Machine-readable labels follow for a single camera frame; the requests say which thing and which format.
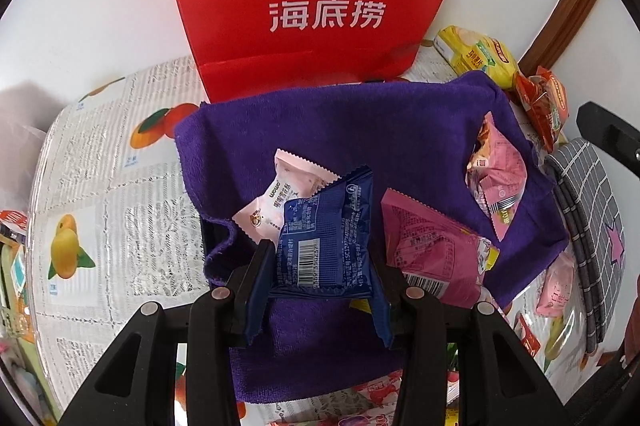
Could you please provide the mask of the pink snack bag with character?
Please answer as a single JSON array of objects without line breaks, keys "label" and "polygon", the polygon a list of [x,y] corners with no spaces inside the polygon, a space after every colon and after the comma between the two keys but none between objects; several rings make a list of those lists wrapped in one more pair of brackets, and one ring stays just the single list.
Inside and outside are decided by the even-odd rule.
[{"label": "pink snack bag with character", "polygon": [[446,305],[471,308],[499,250],[443,213],[392,189],[381,201],[386,260],[411,286]]}]

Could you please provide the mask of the white red strawberry packet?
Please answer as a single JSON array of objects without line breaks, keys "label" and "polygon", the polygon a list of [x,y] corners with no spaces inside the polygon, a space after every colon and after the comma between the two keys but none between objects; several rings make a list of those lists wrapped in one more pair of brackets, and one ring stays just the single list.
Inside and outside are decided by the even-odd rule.
[{"label": "white red strawberry packet", "polygon": [[402,371],[397,370],[370,382],[353,386],[352,390],[367,399],[375,408],[382,408],[397,402],[401,378]]}]

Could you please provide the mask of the small red snack packet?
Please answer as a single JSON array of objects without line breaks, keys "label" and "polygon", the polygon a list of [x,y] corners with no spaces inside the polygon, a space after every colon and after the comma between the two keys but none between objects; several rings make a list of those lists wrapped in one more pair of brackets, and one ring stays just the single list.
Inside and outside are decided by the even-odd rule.
[{"label": "small red snack packet", "polygon": [[527,350],[527,352],[534,358],[540,349],[540,342],[529,327],[525,316],[518,312],[514,321],[514,332],[518,335],[521,344]]}]

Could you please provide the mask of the blue snack packet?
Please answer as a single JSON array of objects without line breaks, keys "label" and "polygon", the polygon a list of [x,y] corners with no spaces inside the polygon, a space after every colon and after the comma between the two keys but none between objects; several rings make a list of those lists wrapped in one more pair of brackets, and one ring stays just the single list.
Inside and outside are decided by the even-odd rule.
[{"label": "blue snack packet", "polygon": [[370,297],[372,197],[373,172],[362,166],[311,197],[287,201],[271,295]]}]

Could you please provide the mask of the light pink snack packet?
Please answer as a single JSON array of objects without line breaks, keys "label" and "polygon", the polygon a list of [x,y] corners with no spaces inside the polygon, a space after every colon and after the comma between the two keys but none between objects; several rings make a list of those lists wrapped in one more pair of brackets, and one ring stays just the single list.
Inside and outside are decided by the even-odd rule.
[{"label": "light pink snack packet", "polygon": [[340,178],[332,171],[284,149],[277,149],[274,154],[274,171],[276,175],[265,193],[232,217],[232,221],[256,244],[269,239],[278,245],[287,201],[311,197]]}]

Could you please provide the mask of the large pink snack bag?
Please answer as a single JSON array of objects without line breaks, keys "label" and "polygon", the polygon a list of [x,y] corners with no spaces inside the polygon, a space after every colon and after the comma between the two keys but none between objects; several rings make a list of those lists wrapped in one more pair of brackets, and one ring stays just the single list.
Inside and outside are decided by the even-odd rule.
[{"label": "large pink snack bag", "polygon": [[491,112],[486,113],[465,168],[465,183],[499,242],[513,223],[526,181],[521,154],[498,130]]}]

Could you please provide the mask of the purple towel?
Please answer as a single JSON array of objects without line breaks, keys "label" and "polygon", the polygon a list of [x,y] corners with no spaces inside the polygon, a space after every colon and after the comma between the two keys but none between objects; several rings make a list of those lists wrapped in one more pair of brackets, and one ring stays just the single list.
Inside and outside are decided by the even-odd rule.
[{"label": "purple towel", "polygon": [[[506,305],[559,256],[567,234],[552,181],[539,169],[506,94],[481,72],[447,83],[281,90],[204,104],[183,119],[175,143],[186,193],[207,227],[207,281],[224,284],[252,256],[253,245],[233,218],[273,180],[278,149],[338,175],[368,166],[375,199],[394,189],[493,238],[464,181],[486,115],[527,170],[523,199],[485,279]],[[345,299],[274,299],[262,331],[250,346],[232,349],[230,363],[236,398],[270,403],[374,380],[401,368],[404,356],[387,348],[372,317]]]}]

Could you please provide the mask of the grey checked folded cloth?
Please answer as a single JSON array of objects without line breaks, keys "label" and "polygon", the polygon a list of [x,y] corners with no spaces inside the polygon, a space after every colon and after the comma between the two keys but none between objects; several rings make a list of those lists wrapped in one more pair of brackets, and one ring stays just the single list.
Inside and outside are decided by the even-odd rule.
[{"label": "grey checked folded cloth", "polygon": [[620,209],[596,148],[578,138],[544,158],[570,235],[586,311],[586,351],[592,354],[611,324],[625,271]]}]

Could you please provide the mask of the red chips bag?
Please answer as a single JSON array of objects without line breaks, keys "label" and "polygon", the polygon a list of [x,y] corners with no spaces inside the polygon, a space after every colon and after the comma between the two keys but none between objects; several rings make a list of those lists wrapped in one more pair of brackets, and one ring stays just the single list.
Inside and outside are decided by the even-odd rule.
[{"label": "red chips bag", "polygon": [[570,115],[564,84],[551,70],[539,66],[533,76],[525,77],[519,72],[514,86],[544,149],[552,153]]}]

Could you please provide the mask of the yellow chips bag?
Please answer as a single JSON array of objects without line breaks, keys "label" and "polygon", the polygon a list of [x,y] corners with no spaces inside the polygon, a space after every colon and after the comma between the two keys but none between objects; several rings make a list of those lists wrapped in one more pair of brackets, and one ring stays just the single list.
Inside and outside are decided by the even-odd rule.
[{"label": "yellow chips bag", "polygon": [[518,62],[499,40],[458,26],[439,30],[434,47],[454,72],[461,76],[470,71],[483,71],[503,90],[511,90]]}]

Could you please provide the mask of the brown wooden door frame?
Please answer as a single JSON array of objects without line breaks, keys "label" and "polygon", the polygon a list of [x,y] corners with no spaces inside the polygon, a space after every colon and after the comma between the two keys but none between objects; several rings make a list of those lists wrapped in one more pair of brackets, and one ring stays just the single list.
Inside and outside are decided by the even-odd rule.
[{"label": "brown wooden door frame", "polygon": [[551,69],[573,41],[597,0],[559,0],[538,36],[518,62],[525,76]]}]

